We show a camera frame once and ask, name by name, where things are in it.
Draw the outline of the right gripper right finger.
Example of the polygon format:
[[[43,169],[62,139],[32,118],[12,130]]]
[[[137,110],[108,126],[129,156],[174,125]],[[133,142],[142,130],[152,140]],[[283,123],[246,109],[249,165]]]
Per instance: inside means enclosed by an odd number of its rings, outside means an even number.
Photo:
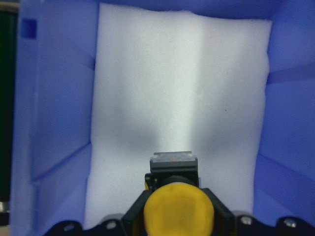
[[[233,236],[234,214],[209,188],[202,188],[201,190],[208,196],[214,207],[214,229],[212,236]]]

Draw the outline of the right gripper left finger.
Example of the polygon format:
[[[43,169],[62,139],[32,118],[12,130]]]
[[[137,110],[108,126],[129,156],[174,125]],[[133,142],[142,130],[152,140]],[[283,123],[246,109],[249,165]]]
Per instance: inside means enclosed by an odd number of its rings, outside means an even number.
[[[152,191],[145,190],[131,205],[122,217],[122,224],[127,236],[145,236],[144,206],[151,196]]]

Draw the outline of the blue bin beside right arm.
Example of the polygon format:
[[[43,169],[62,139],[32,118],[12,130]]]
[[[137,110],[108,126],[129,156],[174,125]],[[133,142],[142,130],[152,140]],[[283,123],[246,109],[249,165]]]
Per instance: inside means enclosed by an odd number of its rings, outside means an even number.
[[[23,0],[17,33],[10,234],[82,222],[91,163],[97,0]],[[315,222],[315,3],[312,0],[120,0],[273,22],[254,178],[254,215]]]

